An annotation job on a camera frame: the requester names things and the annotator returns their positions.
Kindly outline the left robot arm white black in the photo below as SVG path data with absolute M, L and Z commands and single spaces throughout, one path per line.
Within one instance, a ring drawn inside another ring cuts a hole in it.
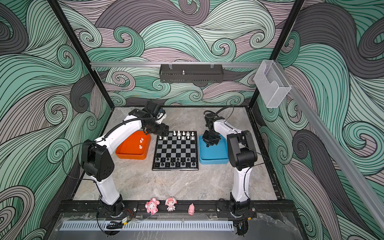
M 115 169 L 111 154 L 133 133 L 142 129 L 145 133 L 161 137 L 168 135 L 169 126 L 163 123 L 166 111 L 159 105 L 149 103 L 143 109 L 133 109 L 125 119 L 95 140 L 86 140 L 81 148 L 81 167 L 95 182 L 101 195 L 103 208 L 113 218 L 120 216 L 125 208 L 122 195 L 114 179 Z

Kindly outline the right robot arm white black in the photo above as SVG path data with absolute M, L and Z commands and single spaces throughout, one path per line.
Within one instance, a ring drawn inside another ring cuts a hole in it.
M 242 131 L 219 117 L 206 121 L 208 130 L 203 134 L 207 147 L 217 145 L 221 138 L 227 142 L 228 157 L 234 168 L 234 184 L 230 194 L 231 207 L 237 211 L 248 208 L 250 173 L 258 159 L 253 137 L 250 131 Z

